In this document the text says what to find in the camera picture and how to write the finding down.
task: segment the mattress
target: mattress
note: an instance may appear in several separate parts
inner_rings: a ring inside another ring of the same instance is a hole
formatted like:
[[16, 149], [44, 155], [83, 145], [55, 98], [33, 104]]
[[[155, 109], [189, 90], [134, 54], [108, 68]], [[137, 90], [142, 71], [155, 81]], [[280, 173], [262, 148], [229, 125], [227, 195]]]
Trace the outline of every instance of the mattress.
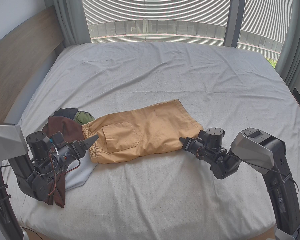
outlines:
[[[240, 130], [263, 130], [286, 143], [300, 189], [300, 107], [260, 53], [178, 42], [113, 42], [66, 48], [21, 119], [24, 135], [59, 108], [95, 118], [179, 99], [205, 129], [225, 130], [227, 149]], [[275, 224], [262, 175], [241, 163], [218, 180], [183, 150], [97, 164], [62, 209], [23, 194], [4, 178], [22, 226], [52, 239], [247, 239]]]

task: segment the pocket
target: pocket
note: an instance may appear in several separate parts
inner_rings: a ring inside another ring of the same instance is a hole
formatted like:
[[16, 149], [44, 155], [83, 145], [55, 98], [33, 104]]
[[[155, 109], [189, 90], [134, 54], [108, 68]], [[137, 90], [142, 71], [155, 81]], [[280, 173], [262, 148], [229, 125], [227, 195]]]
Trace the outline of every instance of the pocket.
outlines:
[[103, 126], [102, 130], [109, 153], [133, 148], [139, 143], [136, 131], [129, 122], [120, 122]]

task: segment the wooden headboard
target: wooden headboard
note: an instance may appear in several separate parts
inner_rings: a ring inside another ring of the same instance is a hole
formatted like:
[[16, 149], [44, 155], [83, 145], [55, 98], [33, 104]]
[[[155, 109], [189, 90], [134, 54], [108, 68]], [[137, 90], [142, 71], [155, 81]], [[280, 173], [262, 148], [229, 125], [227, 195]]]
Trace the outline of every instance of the wooden headboard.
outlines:
[[31, 76], [62, 41], [53, 6], [29, 18], [0, 40], [0, 122]]

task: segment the green garment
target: green garment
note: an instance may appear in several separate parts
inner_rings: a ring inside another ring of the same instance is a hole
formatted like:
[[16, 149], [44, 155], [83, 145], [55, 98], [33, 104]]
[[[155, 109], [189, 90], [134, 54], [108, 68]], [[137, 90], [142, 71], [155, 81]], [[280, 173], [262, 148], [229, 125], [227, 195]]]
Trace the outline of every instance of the green garment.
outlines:
[[88, 122], [93, 121], [94, 117], [88, 112], [78, 111], [74, 116], [73, 120], [80, 125], [85, 125]]

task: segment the curtain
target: curtain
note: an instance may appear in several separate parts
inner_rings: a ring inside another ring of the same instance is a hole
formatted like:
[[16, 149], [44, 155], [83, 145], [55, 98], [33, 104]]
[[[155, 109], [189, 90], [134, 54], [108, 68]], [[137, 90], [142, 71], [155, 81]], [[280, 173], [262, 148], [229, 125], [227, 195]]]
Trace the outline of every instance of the curtain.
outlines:
[[293, 0], [290, 25], [275, 70], [292, 91], [300, 71], [300, 0]]
[[64, 46], [91, 43], [82, 0], [44, 0], [54, 6], [64, 36]]

